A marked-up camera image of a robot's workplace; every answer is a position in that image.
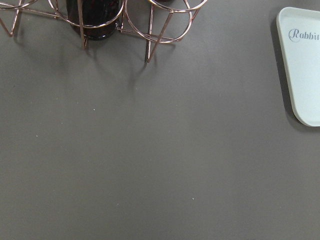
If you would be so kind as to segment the cream rabbit tray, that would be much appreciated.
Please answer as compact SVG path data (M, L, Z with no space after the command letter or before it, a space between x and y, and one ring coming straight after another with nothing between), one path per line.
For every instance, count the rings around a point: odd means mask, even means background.
M304 125L320 125L320 13L285 7L276 26L291 107Z

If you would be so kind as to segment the dark drink bottle lower middle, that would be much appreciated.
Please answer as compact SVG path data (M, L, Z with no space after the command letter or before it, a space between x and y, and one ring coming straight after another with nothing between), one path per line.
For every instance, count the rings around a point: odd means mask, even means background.
M66 10L68 19L79 24L78 1L67 0ZM102 25L112 20L120 10L120 2L118 0L83 0L82 1L82 17L84 25ZM116 29L116 23L113 22L107 26L99 28L84 28L84 37L89 40L103 40Z

